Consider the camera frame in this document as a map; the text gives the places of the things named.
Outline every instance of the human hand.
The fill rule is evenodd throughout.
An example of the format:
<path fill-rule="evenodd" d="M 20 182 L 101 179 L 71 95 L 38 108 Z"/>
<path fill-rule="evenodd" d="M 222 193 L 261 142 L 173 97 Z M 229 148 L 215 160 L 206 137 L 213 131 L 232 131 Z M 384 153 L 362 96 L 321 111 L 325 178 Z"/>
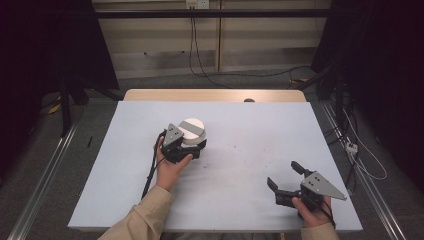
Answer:
<path fill-rule="evenodd" d="M 172 163 L 165 159 L 161 146 L 164 138 L 161 137 L 156 149 L 157 180 L 156 185 L 170 192 L 177 183 L 182 170 L 193 159 L 192 154 L 188 154 L 178 163 Z"/>
<path fill-rule="evenodd" d="M 321 207 L 331 216 L 331 198 L 328 196 L 324 196 L 324 202 L 327 204 L 322 203 Z M 317 227 L 331 222 L 330 219 L 319 209 L 315 209 L 313 212 L 309 211 L 309 209 L 305 206 L 302 200 L 300 200 L 300 198 L 292 198 L 292 203 L 302 215 L 306 228 Z"/>

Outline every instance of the dark background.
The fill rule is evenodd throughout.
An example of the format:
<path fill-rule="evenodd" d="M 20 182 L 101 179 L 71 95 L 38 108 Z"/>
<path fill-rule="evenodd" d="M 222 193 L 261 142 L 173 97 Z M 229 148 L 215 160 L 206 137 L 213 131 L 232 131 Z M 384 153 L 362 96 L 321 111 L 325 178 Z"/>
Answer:
<path fill-rule="evenodd" d="M 78 76 L 102 88 L 118 88 L 97 19 L 71 18 L 63 10 L 94 12 L 90 0 L 0 3 L 0 174 L 25 144 L 42 97 L 59 91 L 59 79 Z"/>
<path fill-rule="evenodd" d="M 419 1 L 332 2 L 333 9 L 356 9 L 358 18 L 328 18 L 312 63 L 316 72 L 337 62 L 348 91 L 389 149 L 398 166 L 424 191 L 424 21 Z M 347 49 L 343 43 L 354 34 Z M 335 75 L 324 78 L 318 96 L 329 97 Z"/>

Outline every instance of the sleeve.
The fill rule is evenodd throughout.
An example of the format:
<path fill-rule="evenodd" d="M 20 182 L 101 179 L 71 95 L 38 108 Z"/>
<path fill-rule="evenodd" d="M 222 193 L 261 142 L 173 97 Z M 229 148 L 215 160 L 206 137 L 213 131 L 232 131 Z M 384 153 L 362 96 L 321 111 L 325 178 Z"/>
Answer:
<path fill-rule="evenodd" d="M 99 239 L 159 239 L 172 200 L 168 191 L 154 186 L 139 205 L 134 206 L 124 219 L 109 228 Z"/>
<path fill-rule="evenodd" d="M 336 230 L 331 223 L 326 223 L 321 226 L 312 228 L 302 228 L 302 240 L 339 240 Z"/>

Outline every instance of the electrical outlet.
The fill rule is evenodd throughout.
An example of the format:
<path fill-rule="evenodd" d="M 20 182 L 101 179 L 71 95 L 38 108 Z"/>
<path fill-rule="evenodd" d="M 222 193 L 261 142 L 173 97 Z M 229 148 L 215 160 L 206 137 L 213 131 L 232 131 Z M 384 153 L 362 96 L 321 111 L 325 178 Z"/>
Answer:
<path fill-rule="evenodd" d="M 197 0 L 186 0 L 187 9 L 197 9 Z"/>
<path fill-rule="evenodd" d="M 209 9 L 209 0 L 198 0 L 197 9 Z"/>

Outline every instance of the white table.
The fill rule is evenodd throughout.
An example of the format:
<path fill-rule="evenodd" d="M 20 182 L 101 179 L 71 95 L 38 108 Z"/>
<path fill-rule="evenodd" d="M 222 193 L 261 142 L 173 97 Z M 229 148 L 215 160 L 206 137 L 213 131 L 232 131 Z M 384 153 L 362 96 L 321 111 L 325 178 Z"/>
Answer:
<path fill-rule="evenodd" d="M 140 200 L 157 135 L 190 117 L 204 122 L 208 143 L 174 188 L 164 231 L 298 230 L 297 211 L 277 206 L 266 184 L 269 176 L 280 189 L 298 190 L 303 176 L 293 160 L 348 196 L 309 103 L 123 101 L 69 227 L 100 231 L 122 219 Z M 339 231 L 362 230 L 350 198 L 332 206 Z"/>

